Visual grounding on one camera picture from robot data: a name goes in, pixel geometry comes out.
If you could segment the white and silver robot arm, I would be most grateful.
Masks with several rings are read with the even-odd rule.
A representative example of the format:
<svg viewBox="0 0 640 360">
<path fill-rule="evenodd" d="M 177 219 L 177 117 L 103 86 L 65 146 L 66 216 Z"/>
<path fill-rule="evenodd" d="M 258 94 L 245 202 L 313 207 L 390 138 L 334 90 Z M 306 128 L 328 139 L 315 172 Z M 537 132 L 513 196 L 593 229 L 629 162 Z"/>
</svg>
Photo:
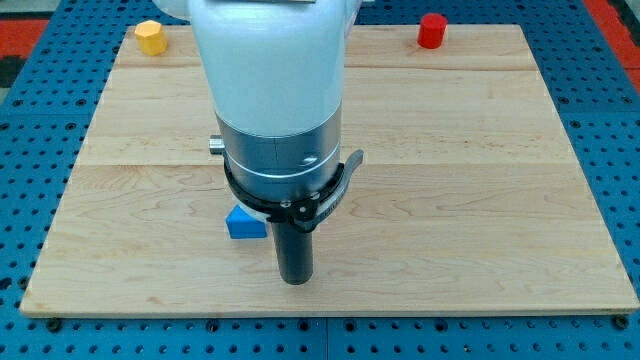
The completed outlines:
<svg viewBox="0 0 640 360">
<path fill-rule="evenodd" d="M 271 202 L 310 197 L 340 160 L 346 41 L 360 0 L 154 0 L 190 22 L 232 179 Z"/>
</svg>

